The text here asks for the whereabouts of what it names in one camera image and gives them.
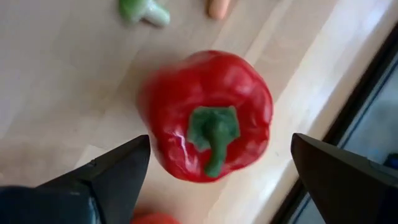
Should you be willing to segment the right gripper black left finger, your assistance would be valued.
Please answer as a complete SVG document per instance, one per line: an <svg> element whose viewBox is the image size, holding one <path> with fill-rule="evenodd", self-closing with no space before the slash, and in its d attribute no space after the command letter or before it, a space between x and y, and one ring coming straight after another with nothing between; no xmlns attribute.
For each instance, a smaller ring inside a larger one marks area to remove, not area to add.
<svg viewBox="0 0 398 224"><path fill-rule="evenodd" d="M141 135L37 187L0 186L0 224L129 224L149 159Z"/></svg>

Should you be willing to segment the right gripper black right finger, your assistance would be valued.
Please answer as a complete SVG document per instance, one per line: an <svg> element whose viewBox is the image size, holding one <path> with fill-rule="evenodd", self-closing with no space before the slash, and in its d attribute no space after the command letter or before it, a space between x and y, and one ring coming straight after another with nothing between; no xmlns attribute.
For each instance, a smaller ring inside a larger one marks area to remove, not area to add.
<svg viewBox="0 0 398 224"><path fill-rule="evenodd" d="M327 224L398 224L398 170L300 133L291 153Z"/></svg>

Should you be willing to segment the red bell pepper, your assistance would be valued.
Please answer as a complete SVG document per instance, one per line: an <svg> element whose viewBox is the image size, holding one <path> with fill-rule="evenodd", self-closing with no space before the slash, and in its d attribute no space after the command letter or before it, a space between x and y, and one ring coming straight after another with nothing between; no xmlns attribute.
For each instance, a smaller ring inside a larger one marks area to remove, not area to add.
<svg viewBox="0 0 398 224"><path fill-rule="evenodd" d="M257 161L270 140L271 93L247 61L227 52L196 52L156 71L137 107L157 160L180 180L219 180Z"/></svg>

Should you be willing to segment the small green mushroom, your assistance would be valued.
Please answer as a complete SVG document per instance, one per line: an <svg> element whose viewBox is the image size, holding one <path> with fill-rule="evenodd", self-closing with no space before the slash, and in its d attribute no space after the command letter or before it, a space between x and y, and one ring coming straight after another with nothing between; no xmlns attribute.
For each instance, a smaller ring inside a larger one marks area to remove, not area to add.
<svg viewBox="0 0 398 224"><path fill-rule="evenodd" d="M170 13L156 0L119 0L119 13L125 21L145 20L157 27L170 23Z"/></svg>

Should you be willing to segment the small red white radish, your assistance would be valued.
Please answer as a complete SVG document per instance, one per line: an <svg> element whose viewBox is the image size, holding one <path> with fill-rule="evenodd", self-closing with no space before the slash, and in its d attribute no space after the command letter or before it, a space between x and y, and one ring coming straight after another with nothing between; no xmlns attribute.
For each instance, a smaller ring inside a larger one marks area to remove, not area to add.
<svg viewBox="0 0 398 224"><path fill-rule="evenodd" d="M225 17L231 0L209 0L208 15L217 20Z"/></svg>

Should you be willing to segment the orange persimmon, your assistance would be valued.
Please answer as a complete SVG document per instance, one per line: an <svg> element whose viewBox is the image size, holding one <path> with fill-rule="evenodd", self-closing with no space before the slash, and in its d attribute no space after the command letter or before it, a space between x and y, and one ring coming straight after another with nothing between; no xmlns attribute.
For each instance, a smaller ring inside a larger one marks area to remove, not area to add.
<svg viewBox="0 0 398 224"><path fill-rule="evenodd" d="M148 213L134 217L130 224L181 224L174 217L164 213Z"/></svg>

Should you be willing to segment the black metal table frame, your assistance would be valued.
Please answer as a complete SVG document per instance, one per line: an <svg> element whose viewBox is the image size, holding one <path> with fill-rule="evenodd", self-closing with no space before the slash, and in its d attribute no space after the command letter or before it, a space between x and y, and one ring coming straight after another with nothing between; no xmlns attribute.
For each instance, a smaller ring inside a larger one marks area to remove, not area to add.
<svg viewBox="0 0 398 224"><path fill-rule="evenodd" d="M398 170L398 22L317 140ZM299 174L271 224L327 224Z"/></svg>

